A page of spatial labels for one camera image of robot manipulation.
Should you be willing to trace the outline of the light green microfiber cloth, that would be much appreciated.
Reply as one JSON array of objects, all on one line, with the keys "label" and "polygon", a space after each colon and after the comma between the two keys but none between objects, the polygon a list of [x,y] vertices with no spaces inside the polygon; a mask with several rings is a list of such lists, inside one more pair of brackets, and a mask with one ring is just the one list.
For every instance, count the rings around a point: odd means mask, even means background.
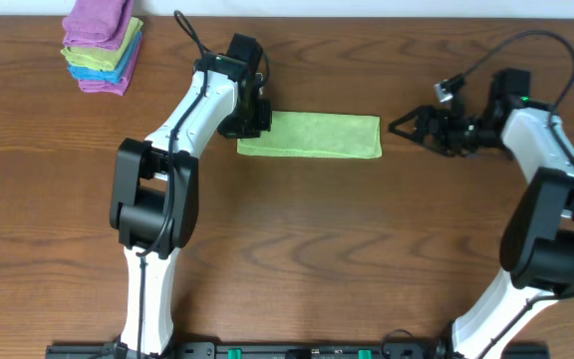
[{"label": "light green microfiber cloth", "polygon": [[305,112],[272,113],[269,132],[237,141],[251,157],[371,160],[382,156],[377,116]]}]

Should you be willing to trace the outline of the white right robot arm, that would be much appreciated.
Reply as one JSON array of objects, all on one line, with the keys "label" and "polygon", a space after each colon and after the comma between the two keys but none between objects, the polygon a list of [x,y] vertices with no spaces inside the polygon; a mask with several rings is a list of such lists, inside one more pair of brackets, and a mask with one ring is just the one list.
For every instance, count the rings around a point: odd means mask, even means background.
[{"label": "white right robot arm", "polygon": [[543,358],[542,349],[509,343],[537,314],[574,298],[574,148],[556,111],[531,99],[530,82],[525,70],[496,72],[483,114],[469,116],[457,75],[436,84],[438,106],[419,106],[389,124],[389,132],[444,157],[507,151],[527,181],[500,242],[498,273],[447,326],[433,358]]}]

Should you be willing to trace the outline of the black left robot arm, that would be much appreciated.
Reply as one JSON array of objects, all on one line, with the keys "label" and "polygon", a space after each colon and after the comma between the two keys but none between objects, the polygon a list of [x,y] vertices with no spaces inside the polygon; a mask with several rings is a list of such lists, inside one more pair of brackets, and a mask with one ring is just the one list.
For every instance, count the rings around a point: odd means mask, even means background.
[{"label": "black left robot arm", "polygon": [[258,67],[266,55],[235,34],[227,51],[202,51],[190,88],[169,118],[144,140],[117,151],[110,225],[129,268],[126,324],[114,358],[160,358],[173,336],[176,260],[198,218],[198,162],[213,135],[254,139],[271,128],[271,103]]}]

